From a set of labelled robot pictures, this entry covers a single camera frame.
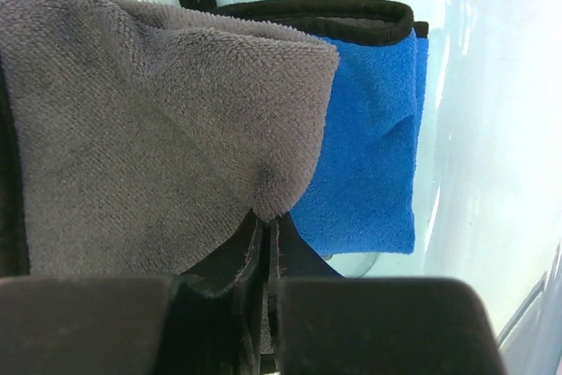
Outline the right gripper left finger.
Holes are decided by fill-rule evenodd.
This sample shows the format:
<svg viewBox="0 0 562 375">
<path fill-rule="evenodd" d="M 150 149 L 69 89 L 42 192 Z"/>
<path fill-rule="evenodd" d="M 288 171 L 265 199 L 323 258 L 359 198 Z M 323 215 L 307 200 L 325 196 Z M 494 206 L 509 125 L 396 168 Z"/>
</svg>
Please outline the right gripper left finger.
<svg viewBox="0 0 562 375">
<path fill-rule="evenodd" d="M 4 278 L 4 374 L 257 374 L 263 223 L 178 276 Z"/>
</svg>

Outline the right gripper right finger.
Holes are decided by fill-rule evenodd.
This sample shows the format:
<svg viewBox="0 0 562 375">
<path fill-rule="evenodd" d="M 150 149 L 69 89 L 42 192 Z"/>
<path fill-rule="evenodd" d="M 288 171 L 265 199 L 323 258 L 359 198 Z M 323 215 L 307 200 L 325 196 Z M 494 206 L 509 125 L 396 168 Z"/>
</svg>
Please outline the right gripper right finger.
<svg viewBox="0 0 562 375">
<path fill-rule="evenodd" d="M 476 292 L 452 278 L 345 278 L 270 223 L 269 323 L 283 374 L 503 374 Z"/>
</svg>

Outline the blue microfiber towel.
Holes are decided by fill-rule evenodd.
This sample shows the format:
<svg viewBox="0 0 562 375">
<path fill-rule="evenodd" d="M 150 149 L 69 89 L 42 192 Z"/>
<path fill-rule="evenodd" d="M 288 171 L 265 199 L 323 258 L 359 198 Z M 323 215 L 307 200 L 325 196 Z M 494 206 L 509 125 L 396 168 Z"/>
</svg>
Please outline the blue microfiber towel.
<svg viewBox="0 0 562 375">
<path fill-rule="evenodd" d="M 414 249 L 413 189 L 429 26 L 389 0 L 261 0 L 187 9 L 287 25 L 335 46 L 339 65 L 312 182 L 292 219 L 319 254 Z"/>
</svg>

